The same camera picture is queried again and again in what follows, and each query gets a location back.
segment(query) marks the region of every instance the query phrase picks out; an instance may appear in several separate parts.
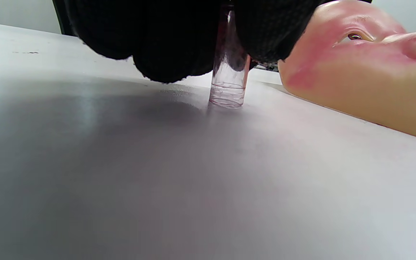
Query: black knit glove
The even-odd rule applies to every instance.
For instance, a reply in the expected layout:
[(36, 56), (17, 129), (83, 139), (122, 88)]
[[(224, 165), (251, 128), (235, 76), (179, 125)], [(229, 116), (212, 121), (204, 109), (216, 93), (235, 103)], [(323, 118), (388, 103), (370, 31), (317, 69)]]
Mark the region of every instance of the black knit glove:
[[(89, 47), (112, 59), (133, 56), (149, 79), (175, 82), (213, 68), (222, 0), (66, 1)], [(284, 59), (315, 8), (330, 1), (233, 0), (240, 41), (254, 60)]]

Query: mannequin eye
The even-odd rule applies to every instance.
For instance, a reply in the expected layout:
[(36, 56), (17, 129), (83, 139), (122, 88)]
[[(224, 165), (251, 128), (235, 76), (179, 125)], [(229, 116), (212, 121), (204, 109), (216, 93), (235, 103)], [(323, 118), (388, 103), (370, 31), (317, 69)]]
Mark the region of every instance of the mannequin eye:
[(348, 34), (348, 39), (349, 40), (363, 40), (362, 36), (360, 36), (359, 34), (356, 34), (356, 33)]
[(363, 41), (369, 41), (371, 42), (371, 38), (367, 36), (365, 33), (362, 32), (352, 32), (350, 34), (347, 34), (342, 40), (340, 40), (340, 43), (345, 43), (353, 40), (363, 40)]

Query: mannequin head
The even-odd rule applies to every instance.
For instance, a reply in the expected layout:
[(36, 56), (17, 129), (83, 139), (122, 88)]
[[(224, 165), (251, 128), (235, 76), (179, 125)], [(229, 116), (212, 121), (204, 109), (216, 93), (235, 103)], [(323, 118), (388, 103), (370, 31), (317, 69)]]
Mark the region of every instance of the mannequin head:
[(416, 135), (416, 32), (374, 5), (318, 7), (279, 71), (292, 94)]

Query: black fabric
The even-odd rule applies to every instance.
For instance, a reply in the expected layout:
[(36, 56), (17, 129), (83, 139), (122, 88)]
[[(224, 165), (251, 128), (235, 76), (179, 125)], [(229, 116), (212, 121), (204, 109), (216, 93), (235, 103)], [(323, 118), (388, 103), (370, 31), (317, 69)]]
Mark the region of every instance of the black fabric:
[[(169, 83), (213, 68), (221, 2), (67, 0), (67, 6), (76, 33), (91, 49), (117, 60), (133, 56), (144, 76)], [(284, 59), (325, 2), (233, 0), (240, 41), (255, 61)]]

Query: pink cheek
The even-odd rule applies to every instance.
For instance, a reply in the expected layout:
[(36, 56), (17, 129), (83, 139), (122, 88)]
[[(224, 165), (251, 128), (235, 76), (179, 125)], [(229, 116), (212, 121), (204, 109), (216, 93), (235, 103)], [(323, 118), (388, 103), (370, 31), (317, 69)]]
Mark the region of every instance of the pink cheek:
[(287, 86), (300, 89), (311, 89), (317, 82), (316, 64), (322, 61), (327, 52), (324, 44), (310, 44), (307, 46), (307, 56), (301, 59), (297, 71), (287, 80)]

